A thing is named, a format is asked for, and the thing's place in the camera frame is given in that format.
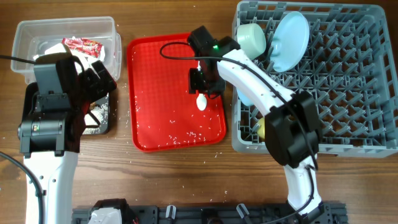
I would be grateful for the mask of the white plastic spoon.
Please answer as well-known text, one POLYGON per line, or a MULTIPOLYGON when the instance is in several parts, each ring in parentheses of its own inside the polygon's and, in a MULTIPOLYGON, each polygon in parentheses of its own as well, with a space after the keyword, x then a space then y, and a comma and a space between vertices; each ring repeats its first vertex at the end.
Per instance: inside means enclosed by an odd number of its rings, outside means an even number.
POLYGON ((207 99, 203 93, 199 93, 196 99, 197 108, 200 111, 204 111, 207 107, 207 99))

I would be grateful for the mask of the white napkin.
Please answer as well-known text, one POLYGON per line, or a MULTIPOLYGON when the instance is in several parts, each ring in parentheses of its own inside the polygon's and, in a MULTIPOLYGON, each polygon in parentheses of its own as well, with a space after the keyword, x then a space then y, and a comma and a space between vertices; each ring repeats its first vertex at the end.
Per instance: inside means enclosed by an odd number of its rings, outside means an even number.
MULTIPOLYGON (((65 49, 65 47, 63 46, 63 44, 57 44, 54 45, 53 47, 47 49, 44 54, 48 55, 48 54, 55 54, 55 53, 61 53, 61 52, 66 52, 67 50, 65 49)), ((104 47, 101 47, 100 49, 100 53, 99 53, 99 57, 95 57, 95 56, 90 56, 86 53, 81 53, 77 50, 71 50, 72 55, 77 56, 81 63, 83 64, 83 66, 85 68, 89 67, 92 63, 96 62, 96 61, 101 61, 103 62, 105 59, 105 50, 104 47)))

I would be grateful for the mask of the white rice pile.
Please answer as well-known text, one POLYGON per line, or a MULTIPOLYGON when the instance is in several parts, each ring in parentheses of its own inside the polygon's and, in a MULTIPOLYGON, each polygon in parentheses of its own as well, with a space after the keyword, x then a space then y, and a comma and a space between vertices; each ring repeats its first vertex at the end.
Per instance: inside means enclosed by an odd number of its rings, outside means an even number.
POLYGON ((109 130, 109 95, 90 105, 90 113, 85 115, 84 135, 106 134, 109 130))

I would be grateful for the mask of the red snack wrapper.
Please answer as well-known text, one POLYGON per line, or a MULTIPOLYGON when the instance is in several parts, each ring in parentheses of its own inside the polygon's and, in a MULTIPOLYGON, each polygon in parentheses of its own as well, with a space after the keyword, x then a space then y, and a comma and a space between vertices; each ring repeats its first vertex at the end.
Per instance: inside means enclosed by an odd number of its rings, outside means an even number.
POLYGON ((86 38, 63 38, 62 44, 66 45, 70 50, 76 50, 80 53, 99 58, 103 44, 100 42, 86 38))

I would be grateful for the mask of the small light blue bowl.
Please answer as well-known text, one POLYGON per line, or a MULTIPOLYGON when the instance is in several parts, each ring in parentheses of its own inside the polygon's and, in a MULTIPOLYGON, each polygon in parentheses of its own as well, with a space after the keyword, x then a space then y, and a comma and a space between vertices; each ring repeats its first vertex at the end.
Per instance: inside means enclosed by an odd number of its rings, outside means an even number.
POLYGON ((241 103, 244 104, 245 106, 253 106, 254 103, 246 96, 243 94, 243 92, 241 92, 239 89, 236 90, 239 99, 241 100, 241 103))

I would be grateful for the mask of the mint green bowl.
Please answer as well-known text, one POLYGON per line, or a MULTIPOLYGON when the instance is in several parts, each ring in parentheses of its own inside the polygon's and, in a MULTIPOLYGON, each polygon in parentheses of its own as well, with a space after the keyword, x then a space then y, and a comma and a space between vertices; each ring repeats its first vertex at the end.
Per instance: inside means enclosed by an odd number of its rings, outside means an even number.
POLYGON ((251 60, 254 60, 266 51, 266 37, 256 23, 240 25, 236 33, 237 42, 251 60))

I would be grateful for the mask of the yellow plastic cup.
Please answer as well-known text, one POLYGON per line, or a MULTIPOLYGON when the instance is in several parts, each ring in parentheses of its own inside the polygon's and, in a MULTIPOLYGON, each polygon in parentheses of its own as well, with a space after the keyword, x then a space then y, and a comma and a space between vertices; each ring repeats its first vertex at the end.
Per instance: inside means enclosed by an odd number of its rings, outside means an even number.
POLYGON ((258 120, 257 122, 258 125, 258 129, 257 129, 257 135, 259 136, 259 138, 261 139, 265 139, 265 118, 261 118, 258 120))

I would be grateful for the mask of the large light blue plate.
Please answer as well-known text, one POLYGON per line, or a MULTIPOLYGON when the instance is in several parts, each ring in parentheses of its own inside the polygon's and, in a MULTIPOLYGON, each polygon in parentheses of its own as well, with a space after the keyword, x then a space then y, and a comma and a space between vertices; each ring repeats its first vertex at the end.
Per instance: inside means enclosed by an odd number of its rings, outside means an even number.
POLYGON ((307 19, 298 11, 288 13, 277 26, 272 38, 270 56, 276 72, 286 72, 301 61, 309 41, 307 19))

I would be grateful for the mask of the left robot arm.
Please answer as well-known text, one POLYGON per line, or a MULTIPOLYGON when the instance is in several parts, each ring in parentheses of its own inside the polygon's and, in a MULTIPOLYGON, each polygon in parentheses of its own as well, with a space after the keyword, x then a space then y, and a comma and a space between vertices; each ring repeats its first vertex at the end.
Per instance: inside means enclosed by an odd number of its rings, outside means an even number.
POLYGON ((17 129, 27 168, 26 223, 70 223, 72 188, 90 105, 117 84, 99 60, 82 68, 71 53, 34 61, 35 81, 25 89, 17 129))

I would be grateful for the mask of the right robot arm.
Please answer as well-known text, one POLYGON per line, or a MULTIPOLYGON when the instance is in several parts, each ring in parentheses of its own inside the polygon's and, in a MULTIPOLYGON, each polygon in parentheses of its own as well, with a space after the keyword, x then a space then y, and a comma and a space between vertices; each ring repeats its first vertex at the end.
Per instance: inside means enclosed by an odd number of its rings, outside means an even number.
POLYGON ((289 205, 302 220, 314 220, 322 204, 315 178, 322 131, 313 96, 275 82, 231 37, 216 40, 201 26, 187 44, 199 64, 189 71, 189 92, 219 96, 226 83, 242 89, 265 119, 266 147, 284 168, 289 205))

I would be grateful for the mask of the grey dishwasher rack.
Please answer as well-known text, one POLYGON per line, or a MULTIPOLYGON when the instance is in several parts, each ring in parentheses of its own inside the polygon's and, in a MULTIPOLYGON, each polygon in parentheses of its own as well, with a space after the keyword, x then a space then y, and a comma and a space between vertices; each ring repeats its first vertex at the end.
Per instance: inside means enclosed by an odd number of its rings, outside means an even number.
POLYGON ((383 158, 397 152, 397 72, 381 6, 241 1, 232 27, 259 24, 271 40, 282 18, 302 13, 310 26, 303 59, 274 70, 270 53, 255 60, 276 82, 313 95, 321 120, 319 151, 383 158))

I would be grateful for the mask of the black plastic tray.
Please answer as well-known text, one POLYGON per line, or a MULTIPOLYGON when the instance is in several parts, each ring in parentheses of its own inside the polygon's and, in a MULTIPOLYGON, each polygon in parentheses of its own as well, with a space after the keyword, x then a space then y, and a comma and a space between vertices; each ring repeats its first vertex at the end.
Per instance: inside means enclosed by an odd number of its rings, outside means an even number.
MULTIPOLYGON (((36 105, 38 92, 36 82, 28 84, 26 87, 21 121, 25 120, 29 113, 39 109, 36 105)), ((85 115, 86 129, 84 130, 83 135, 106 134, 109 131, 109 109, 109 93, 103 98, 92 103, 90 105, 90 112, 85 115)))

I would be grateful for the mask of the clear plastic bin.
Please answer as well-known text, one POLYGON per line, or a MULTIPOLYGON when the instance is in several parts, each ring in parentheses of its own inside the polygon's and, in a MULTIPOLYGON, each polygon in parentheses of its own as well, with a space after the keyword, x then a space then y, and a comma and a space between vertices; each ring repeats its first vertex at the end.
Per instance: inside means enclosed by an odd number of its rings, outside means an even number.
POLYGON ((110 16, 22 21, 18 24, 12 56, 33 60, 64 38, 86 38, 103 44, 103 64, 119 80, 122 64, 121 36, 110 16))

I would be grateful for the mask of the red serving tray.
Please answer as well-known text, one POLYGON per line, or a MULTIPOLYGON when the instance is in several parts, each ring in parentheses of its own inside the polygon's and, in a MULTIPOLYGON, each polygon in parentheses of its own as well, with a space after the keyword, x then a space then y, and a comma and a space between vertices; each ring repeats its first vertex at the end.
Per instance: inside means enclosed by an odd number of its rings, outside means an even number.
POLYGON ((143 152, 215 144, 226 135, 222 98, 200 111, 188 92, 189 69, 198 63, 187 37, 145 37, 127 47, 132 141, 143 152))

